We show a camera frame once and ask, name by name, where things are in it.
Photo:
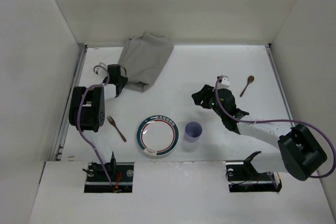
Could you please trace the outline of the grey cloth placemat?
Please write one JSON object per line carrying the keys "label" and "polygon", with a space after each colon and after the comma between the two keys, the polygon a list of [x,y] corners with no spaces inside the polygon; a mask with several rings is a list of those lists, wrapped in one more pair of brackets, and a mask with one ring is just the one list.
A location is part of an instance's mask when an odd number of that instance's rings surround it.
{"label": "grey cloth placemat", "polygon": [[118,61],[127,71],[125,87],[137,92],[152,87],[173,49],[174,44],[167,37],[149,32],[127,39]]}

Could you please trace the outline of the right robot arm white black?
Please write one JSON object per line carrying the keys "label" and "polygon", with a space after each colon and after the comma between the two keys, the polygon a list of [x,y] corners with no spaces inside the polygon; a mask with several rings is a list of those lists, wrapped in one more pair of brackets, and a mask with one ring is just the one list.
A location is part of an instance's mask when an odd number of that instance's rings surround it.
{"label": "right robot arm white black", "polygon": [[305,181],[327,160],[327,155],[310,130],[303,124],[294,127],[282,127],[274,122],[257,123],[256,120],[243,120],[248,112],[236,106],[235,97],[228,89],[215,89],[204,85],[191,95],[195,105],[213,110],[229,131],[250,136],[277,148],[279,160],[266,162],[274,164],[282,172],[288,172],[294,178]]}

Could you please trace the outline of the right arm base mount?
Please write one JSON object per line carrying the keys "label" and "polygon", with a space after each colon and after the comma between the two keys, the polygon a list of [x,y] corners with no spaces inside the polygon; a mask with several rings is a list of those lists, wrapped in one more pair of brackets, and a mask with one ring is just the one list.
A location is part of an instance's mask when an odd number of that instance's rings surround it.
{"label": "right arm base mount", "polygon": [[282,189],[278,173],[258,173],[243,162],[226,164],[225,177],[230,193],[279,193]]}

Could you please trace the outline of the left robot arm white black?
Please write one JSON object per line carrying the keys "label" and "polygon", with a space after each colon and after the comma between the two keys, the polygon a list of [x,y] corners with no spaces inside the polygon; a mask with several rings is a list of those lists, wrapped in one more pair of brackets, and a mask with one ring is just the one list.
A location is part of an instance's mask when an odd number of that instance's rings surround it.
{"label": "left robot arm white black", "polygon": [[105,162],[99,153],[98,144],[94,140],[84,135],[85,131],[97,133],[99,128],[103,126],[105,121],[105,102],[110,99],[117,98],[128,78],[126,69],[119,64],[105,65],[100,63],[94,66],[93,71],[97,74],[101,70],[106,74],[100,84],[93,84],[89,87],[74,87],[69,109],[69,123],[79,132],[83,140],[90,145],[96,154],[100,164],[99,169],[113,176],[117,173],[117,164],[112,156],[111,161]]}

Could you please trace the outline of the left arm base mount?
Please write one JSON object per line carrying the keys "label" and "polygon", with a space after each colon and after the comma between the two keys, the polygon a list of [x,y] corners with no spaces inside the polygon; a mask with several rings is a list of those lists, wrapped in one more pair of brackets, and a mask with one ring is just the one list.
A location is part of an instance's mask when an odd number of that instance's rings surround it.
{"label": "left arm base mount", "polygon": [[85,193],[132,193],[134,163],[116,163],[113,167],[106,163],[106,170],[109,178],[101,164],[90,163],[82,169],[86,173]]}

